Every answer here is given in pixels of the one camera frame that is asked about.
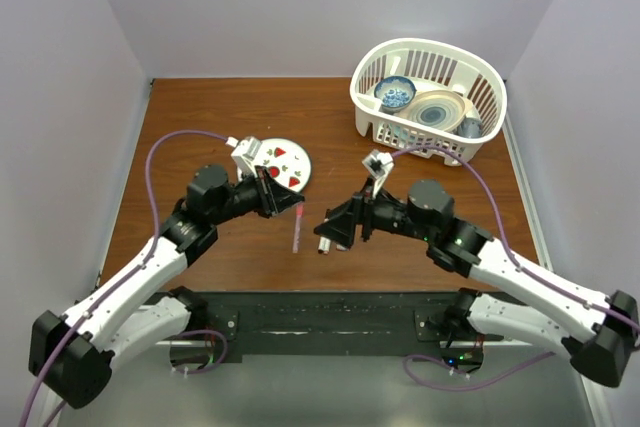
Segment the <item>watermelon pattern plate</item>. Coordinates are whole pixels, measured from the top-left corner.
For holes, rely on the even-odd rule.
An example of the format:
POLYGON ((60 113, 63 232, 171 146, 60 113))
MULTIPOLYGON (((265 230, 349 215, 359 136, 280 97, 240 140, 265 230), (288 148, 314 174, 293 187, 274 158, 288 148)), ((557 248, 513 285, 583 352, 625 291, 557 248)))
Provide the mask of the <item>watermelon pattern plate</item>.
POLYGON ((276 182, 298 193, 305 189, 311 179, 312 163, 309 154, 299 144, 288 139, 262 140, 254 164, 265 167, 276 182))

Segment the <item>beige ceramic plate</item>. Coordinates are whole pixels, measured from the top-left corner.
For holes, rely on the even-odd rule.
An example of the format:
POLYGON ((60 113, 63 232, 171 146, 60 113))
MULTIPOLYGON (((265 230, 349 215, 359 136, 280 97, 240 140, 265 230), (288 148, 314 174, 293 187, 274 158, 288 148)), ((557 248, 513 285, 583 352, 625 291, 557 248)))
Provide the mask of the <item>beige ceramic plate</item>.
POLYGON ((408 106, 406 118, 421 126, 453 132, 472 111, 473 103, 447 90, 434 90, 417 95, 408 106))

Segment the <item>blue patterned bowl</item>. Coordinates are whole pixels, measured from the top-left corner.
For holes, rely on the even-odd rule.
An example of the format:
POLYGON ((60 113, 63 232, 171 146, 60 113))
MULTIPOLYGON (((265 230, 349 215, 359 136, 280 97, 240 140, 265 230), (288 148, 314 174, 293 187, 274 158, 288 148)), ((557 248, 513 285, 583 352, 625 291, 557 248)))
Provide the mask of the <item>blue patterned bowl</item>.
POLYGON ((381 101, 381 112, 395 114, 405 109, 413 101, 416 87, 407 77, 389 76, 375 86, 373 95, 381 101))

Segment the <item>black mounting base plate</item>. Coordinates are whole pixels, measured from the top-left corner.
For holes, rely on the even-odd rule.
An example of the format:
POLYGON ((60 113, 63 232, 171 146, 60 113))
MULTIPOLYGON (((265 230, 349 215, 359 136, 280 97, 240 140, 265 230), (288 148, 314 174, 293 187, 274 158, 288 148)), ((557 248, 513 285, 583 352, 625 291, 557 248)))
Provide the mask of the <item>black mounting base plate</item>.
POLYGON ((449 342, 474 342, 459 320, 471 290, 458 292, 168 291, 192 316, 198 338, 223 335, 214 351, 227 363, 248 356, 405 357, 436 354, 449 342))

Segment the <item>grey blue cup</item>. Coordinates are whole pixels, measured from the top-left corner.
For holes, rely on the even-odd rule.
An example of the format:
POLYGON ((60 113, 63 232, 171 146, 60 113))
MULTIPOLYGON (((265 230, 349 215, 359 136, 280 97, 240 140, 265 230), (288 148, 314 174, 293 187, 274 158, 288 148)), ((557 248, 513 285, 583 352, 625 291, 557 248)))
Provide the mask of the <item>grey blue cup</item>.
POLYGON ((465 117, 456 129, 456 134, 466 139, 482 137, 483 123, 480 119, 465 117))

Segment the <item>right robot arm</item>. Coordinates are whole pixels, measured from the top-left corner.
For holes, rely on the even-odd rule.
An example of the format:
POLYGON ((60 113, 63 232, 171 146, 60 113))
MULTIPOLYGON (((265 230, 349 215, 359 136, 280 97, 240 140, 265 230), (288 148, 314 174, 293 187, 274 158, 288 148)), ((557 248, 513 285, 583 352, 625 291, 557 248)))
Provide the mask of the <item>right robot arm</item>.
POLYGON ((453 198, 435 180, 415 182, 404 201, 375 193, 367 181, 314 232, 350 248, 375 230, 423 241, 436 266, 514 298, 507 303, 462 294, 445 314, 452 337, 466 340, 477 332, 519 340, 567 359, 593 382, 621 385, 639 338, 638 303, 630 294, 580 286, 515 254, 503 240, 456 216, 453 198))

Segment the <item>white plastic dish basket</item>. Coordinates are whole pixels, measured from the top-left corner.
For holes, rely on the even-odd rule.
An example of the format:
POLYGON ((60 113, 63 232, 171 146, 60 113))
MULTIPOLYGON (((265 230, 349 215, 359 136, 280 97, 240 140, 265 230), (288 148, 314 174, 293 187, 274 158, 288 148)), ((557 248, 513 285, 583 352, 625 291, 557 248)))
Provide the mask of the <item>white plastic dish basket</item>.
POLYGON ((471 160, 502 128, 506 87, 485 60, 455 46, 399 38, 372 48, 350 83, 356 129, 396 149, 434 146, 471 160))

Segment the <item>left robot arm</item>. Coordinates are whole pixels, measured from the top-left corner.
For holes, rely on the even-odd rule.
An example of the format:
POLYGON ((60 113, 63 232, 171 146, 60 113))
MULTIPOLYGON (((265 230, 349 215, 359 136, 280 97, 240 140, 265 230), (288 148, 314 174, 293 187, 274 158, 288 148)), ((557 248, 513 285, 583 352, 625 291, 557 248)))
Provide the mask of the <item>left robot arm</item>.
POLYGON ((270 218, 303 200, 265 167, 236 184, 220 165, 199 169, 158 236, 117 275, 63 314, 46 311, 35 320, 29 371, 78 409, 104 390, 115 370, 155 342, 178 334, 200 337, 207 327, 206 305, 185 289, 146 313, 139 308, 217 241, 219 225, 252 212, 270 218))

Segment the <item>red pen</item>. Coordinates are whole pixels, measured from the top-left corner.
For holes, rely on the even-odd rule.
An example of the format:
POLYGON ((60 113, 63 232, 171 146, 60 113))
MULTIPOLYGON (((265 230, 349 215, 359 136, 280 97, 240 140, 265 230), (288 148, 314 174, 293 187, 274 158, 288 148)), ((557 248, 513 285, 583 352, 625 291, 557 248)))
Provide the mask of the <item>red pen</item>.
POLYGON ((299 252, 301 222, 302 222, 303 213, 304 213, 304 204, 303 203, 297 204, 296 212, 295 212, 293 241, 292 241, 292 252, 294 254, 297 254, 299 252))

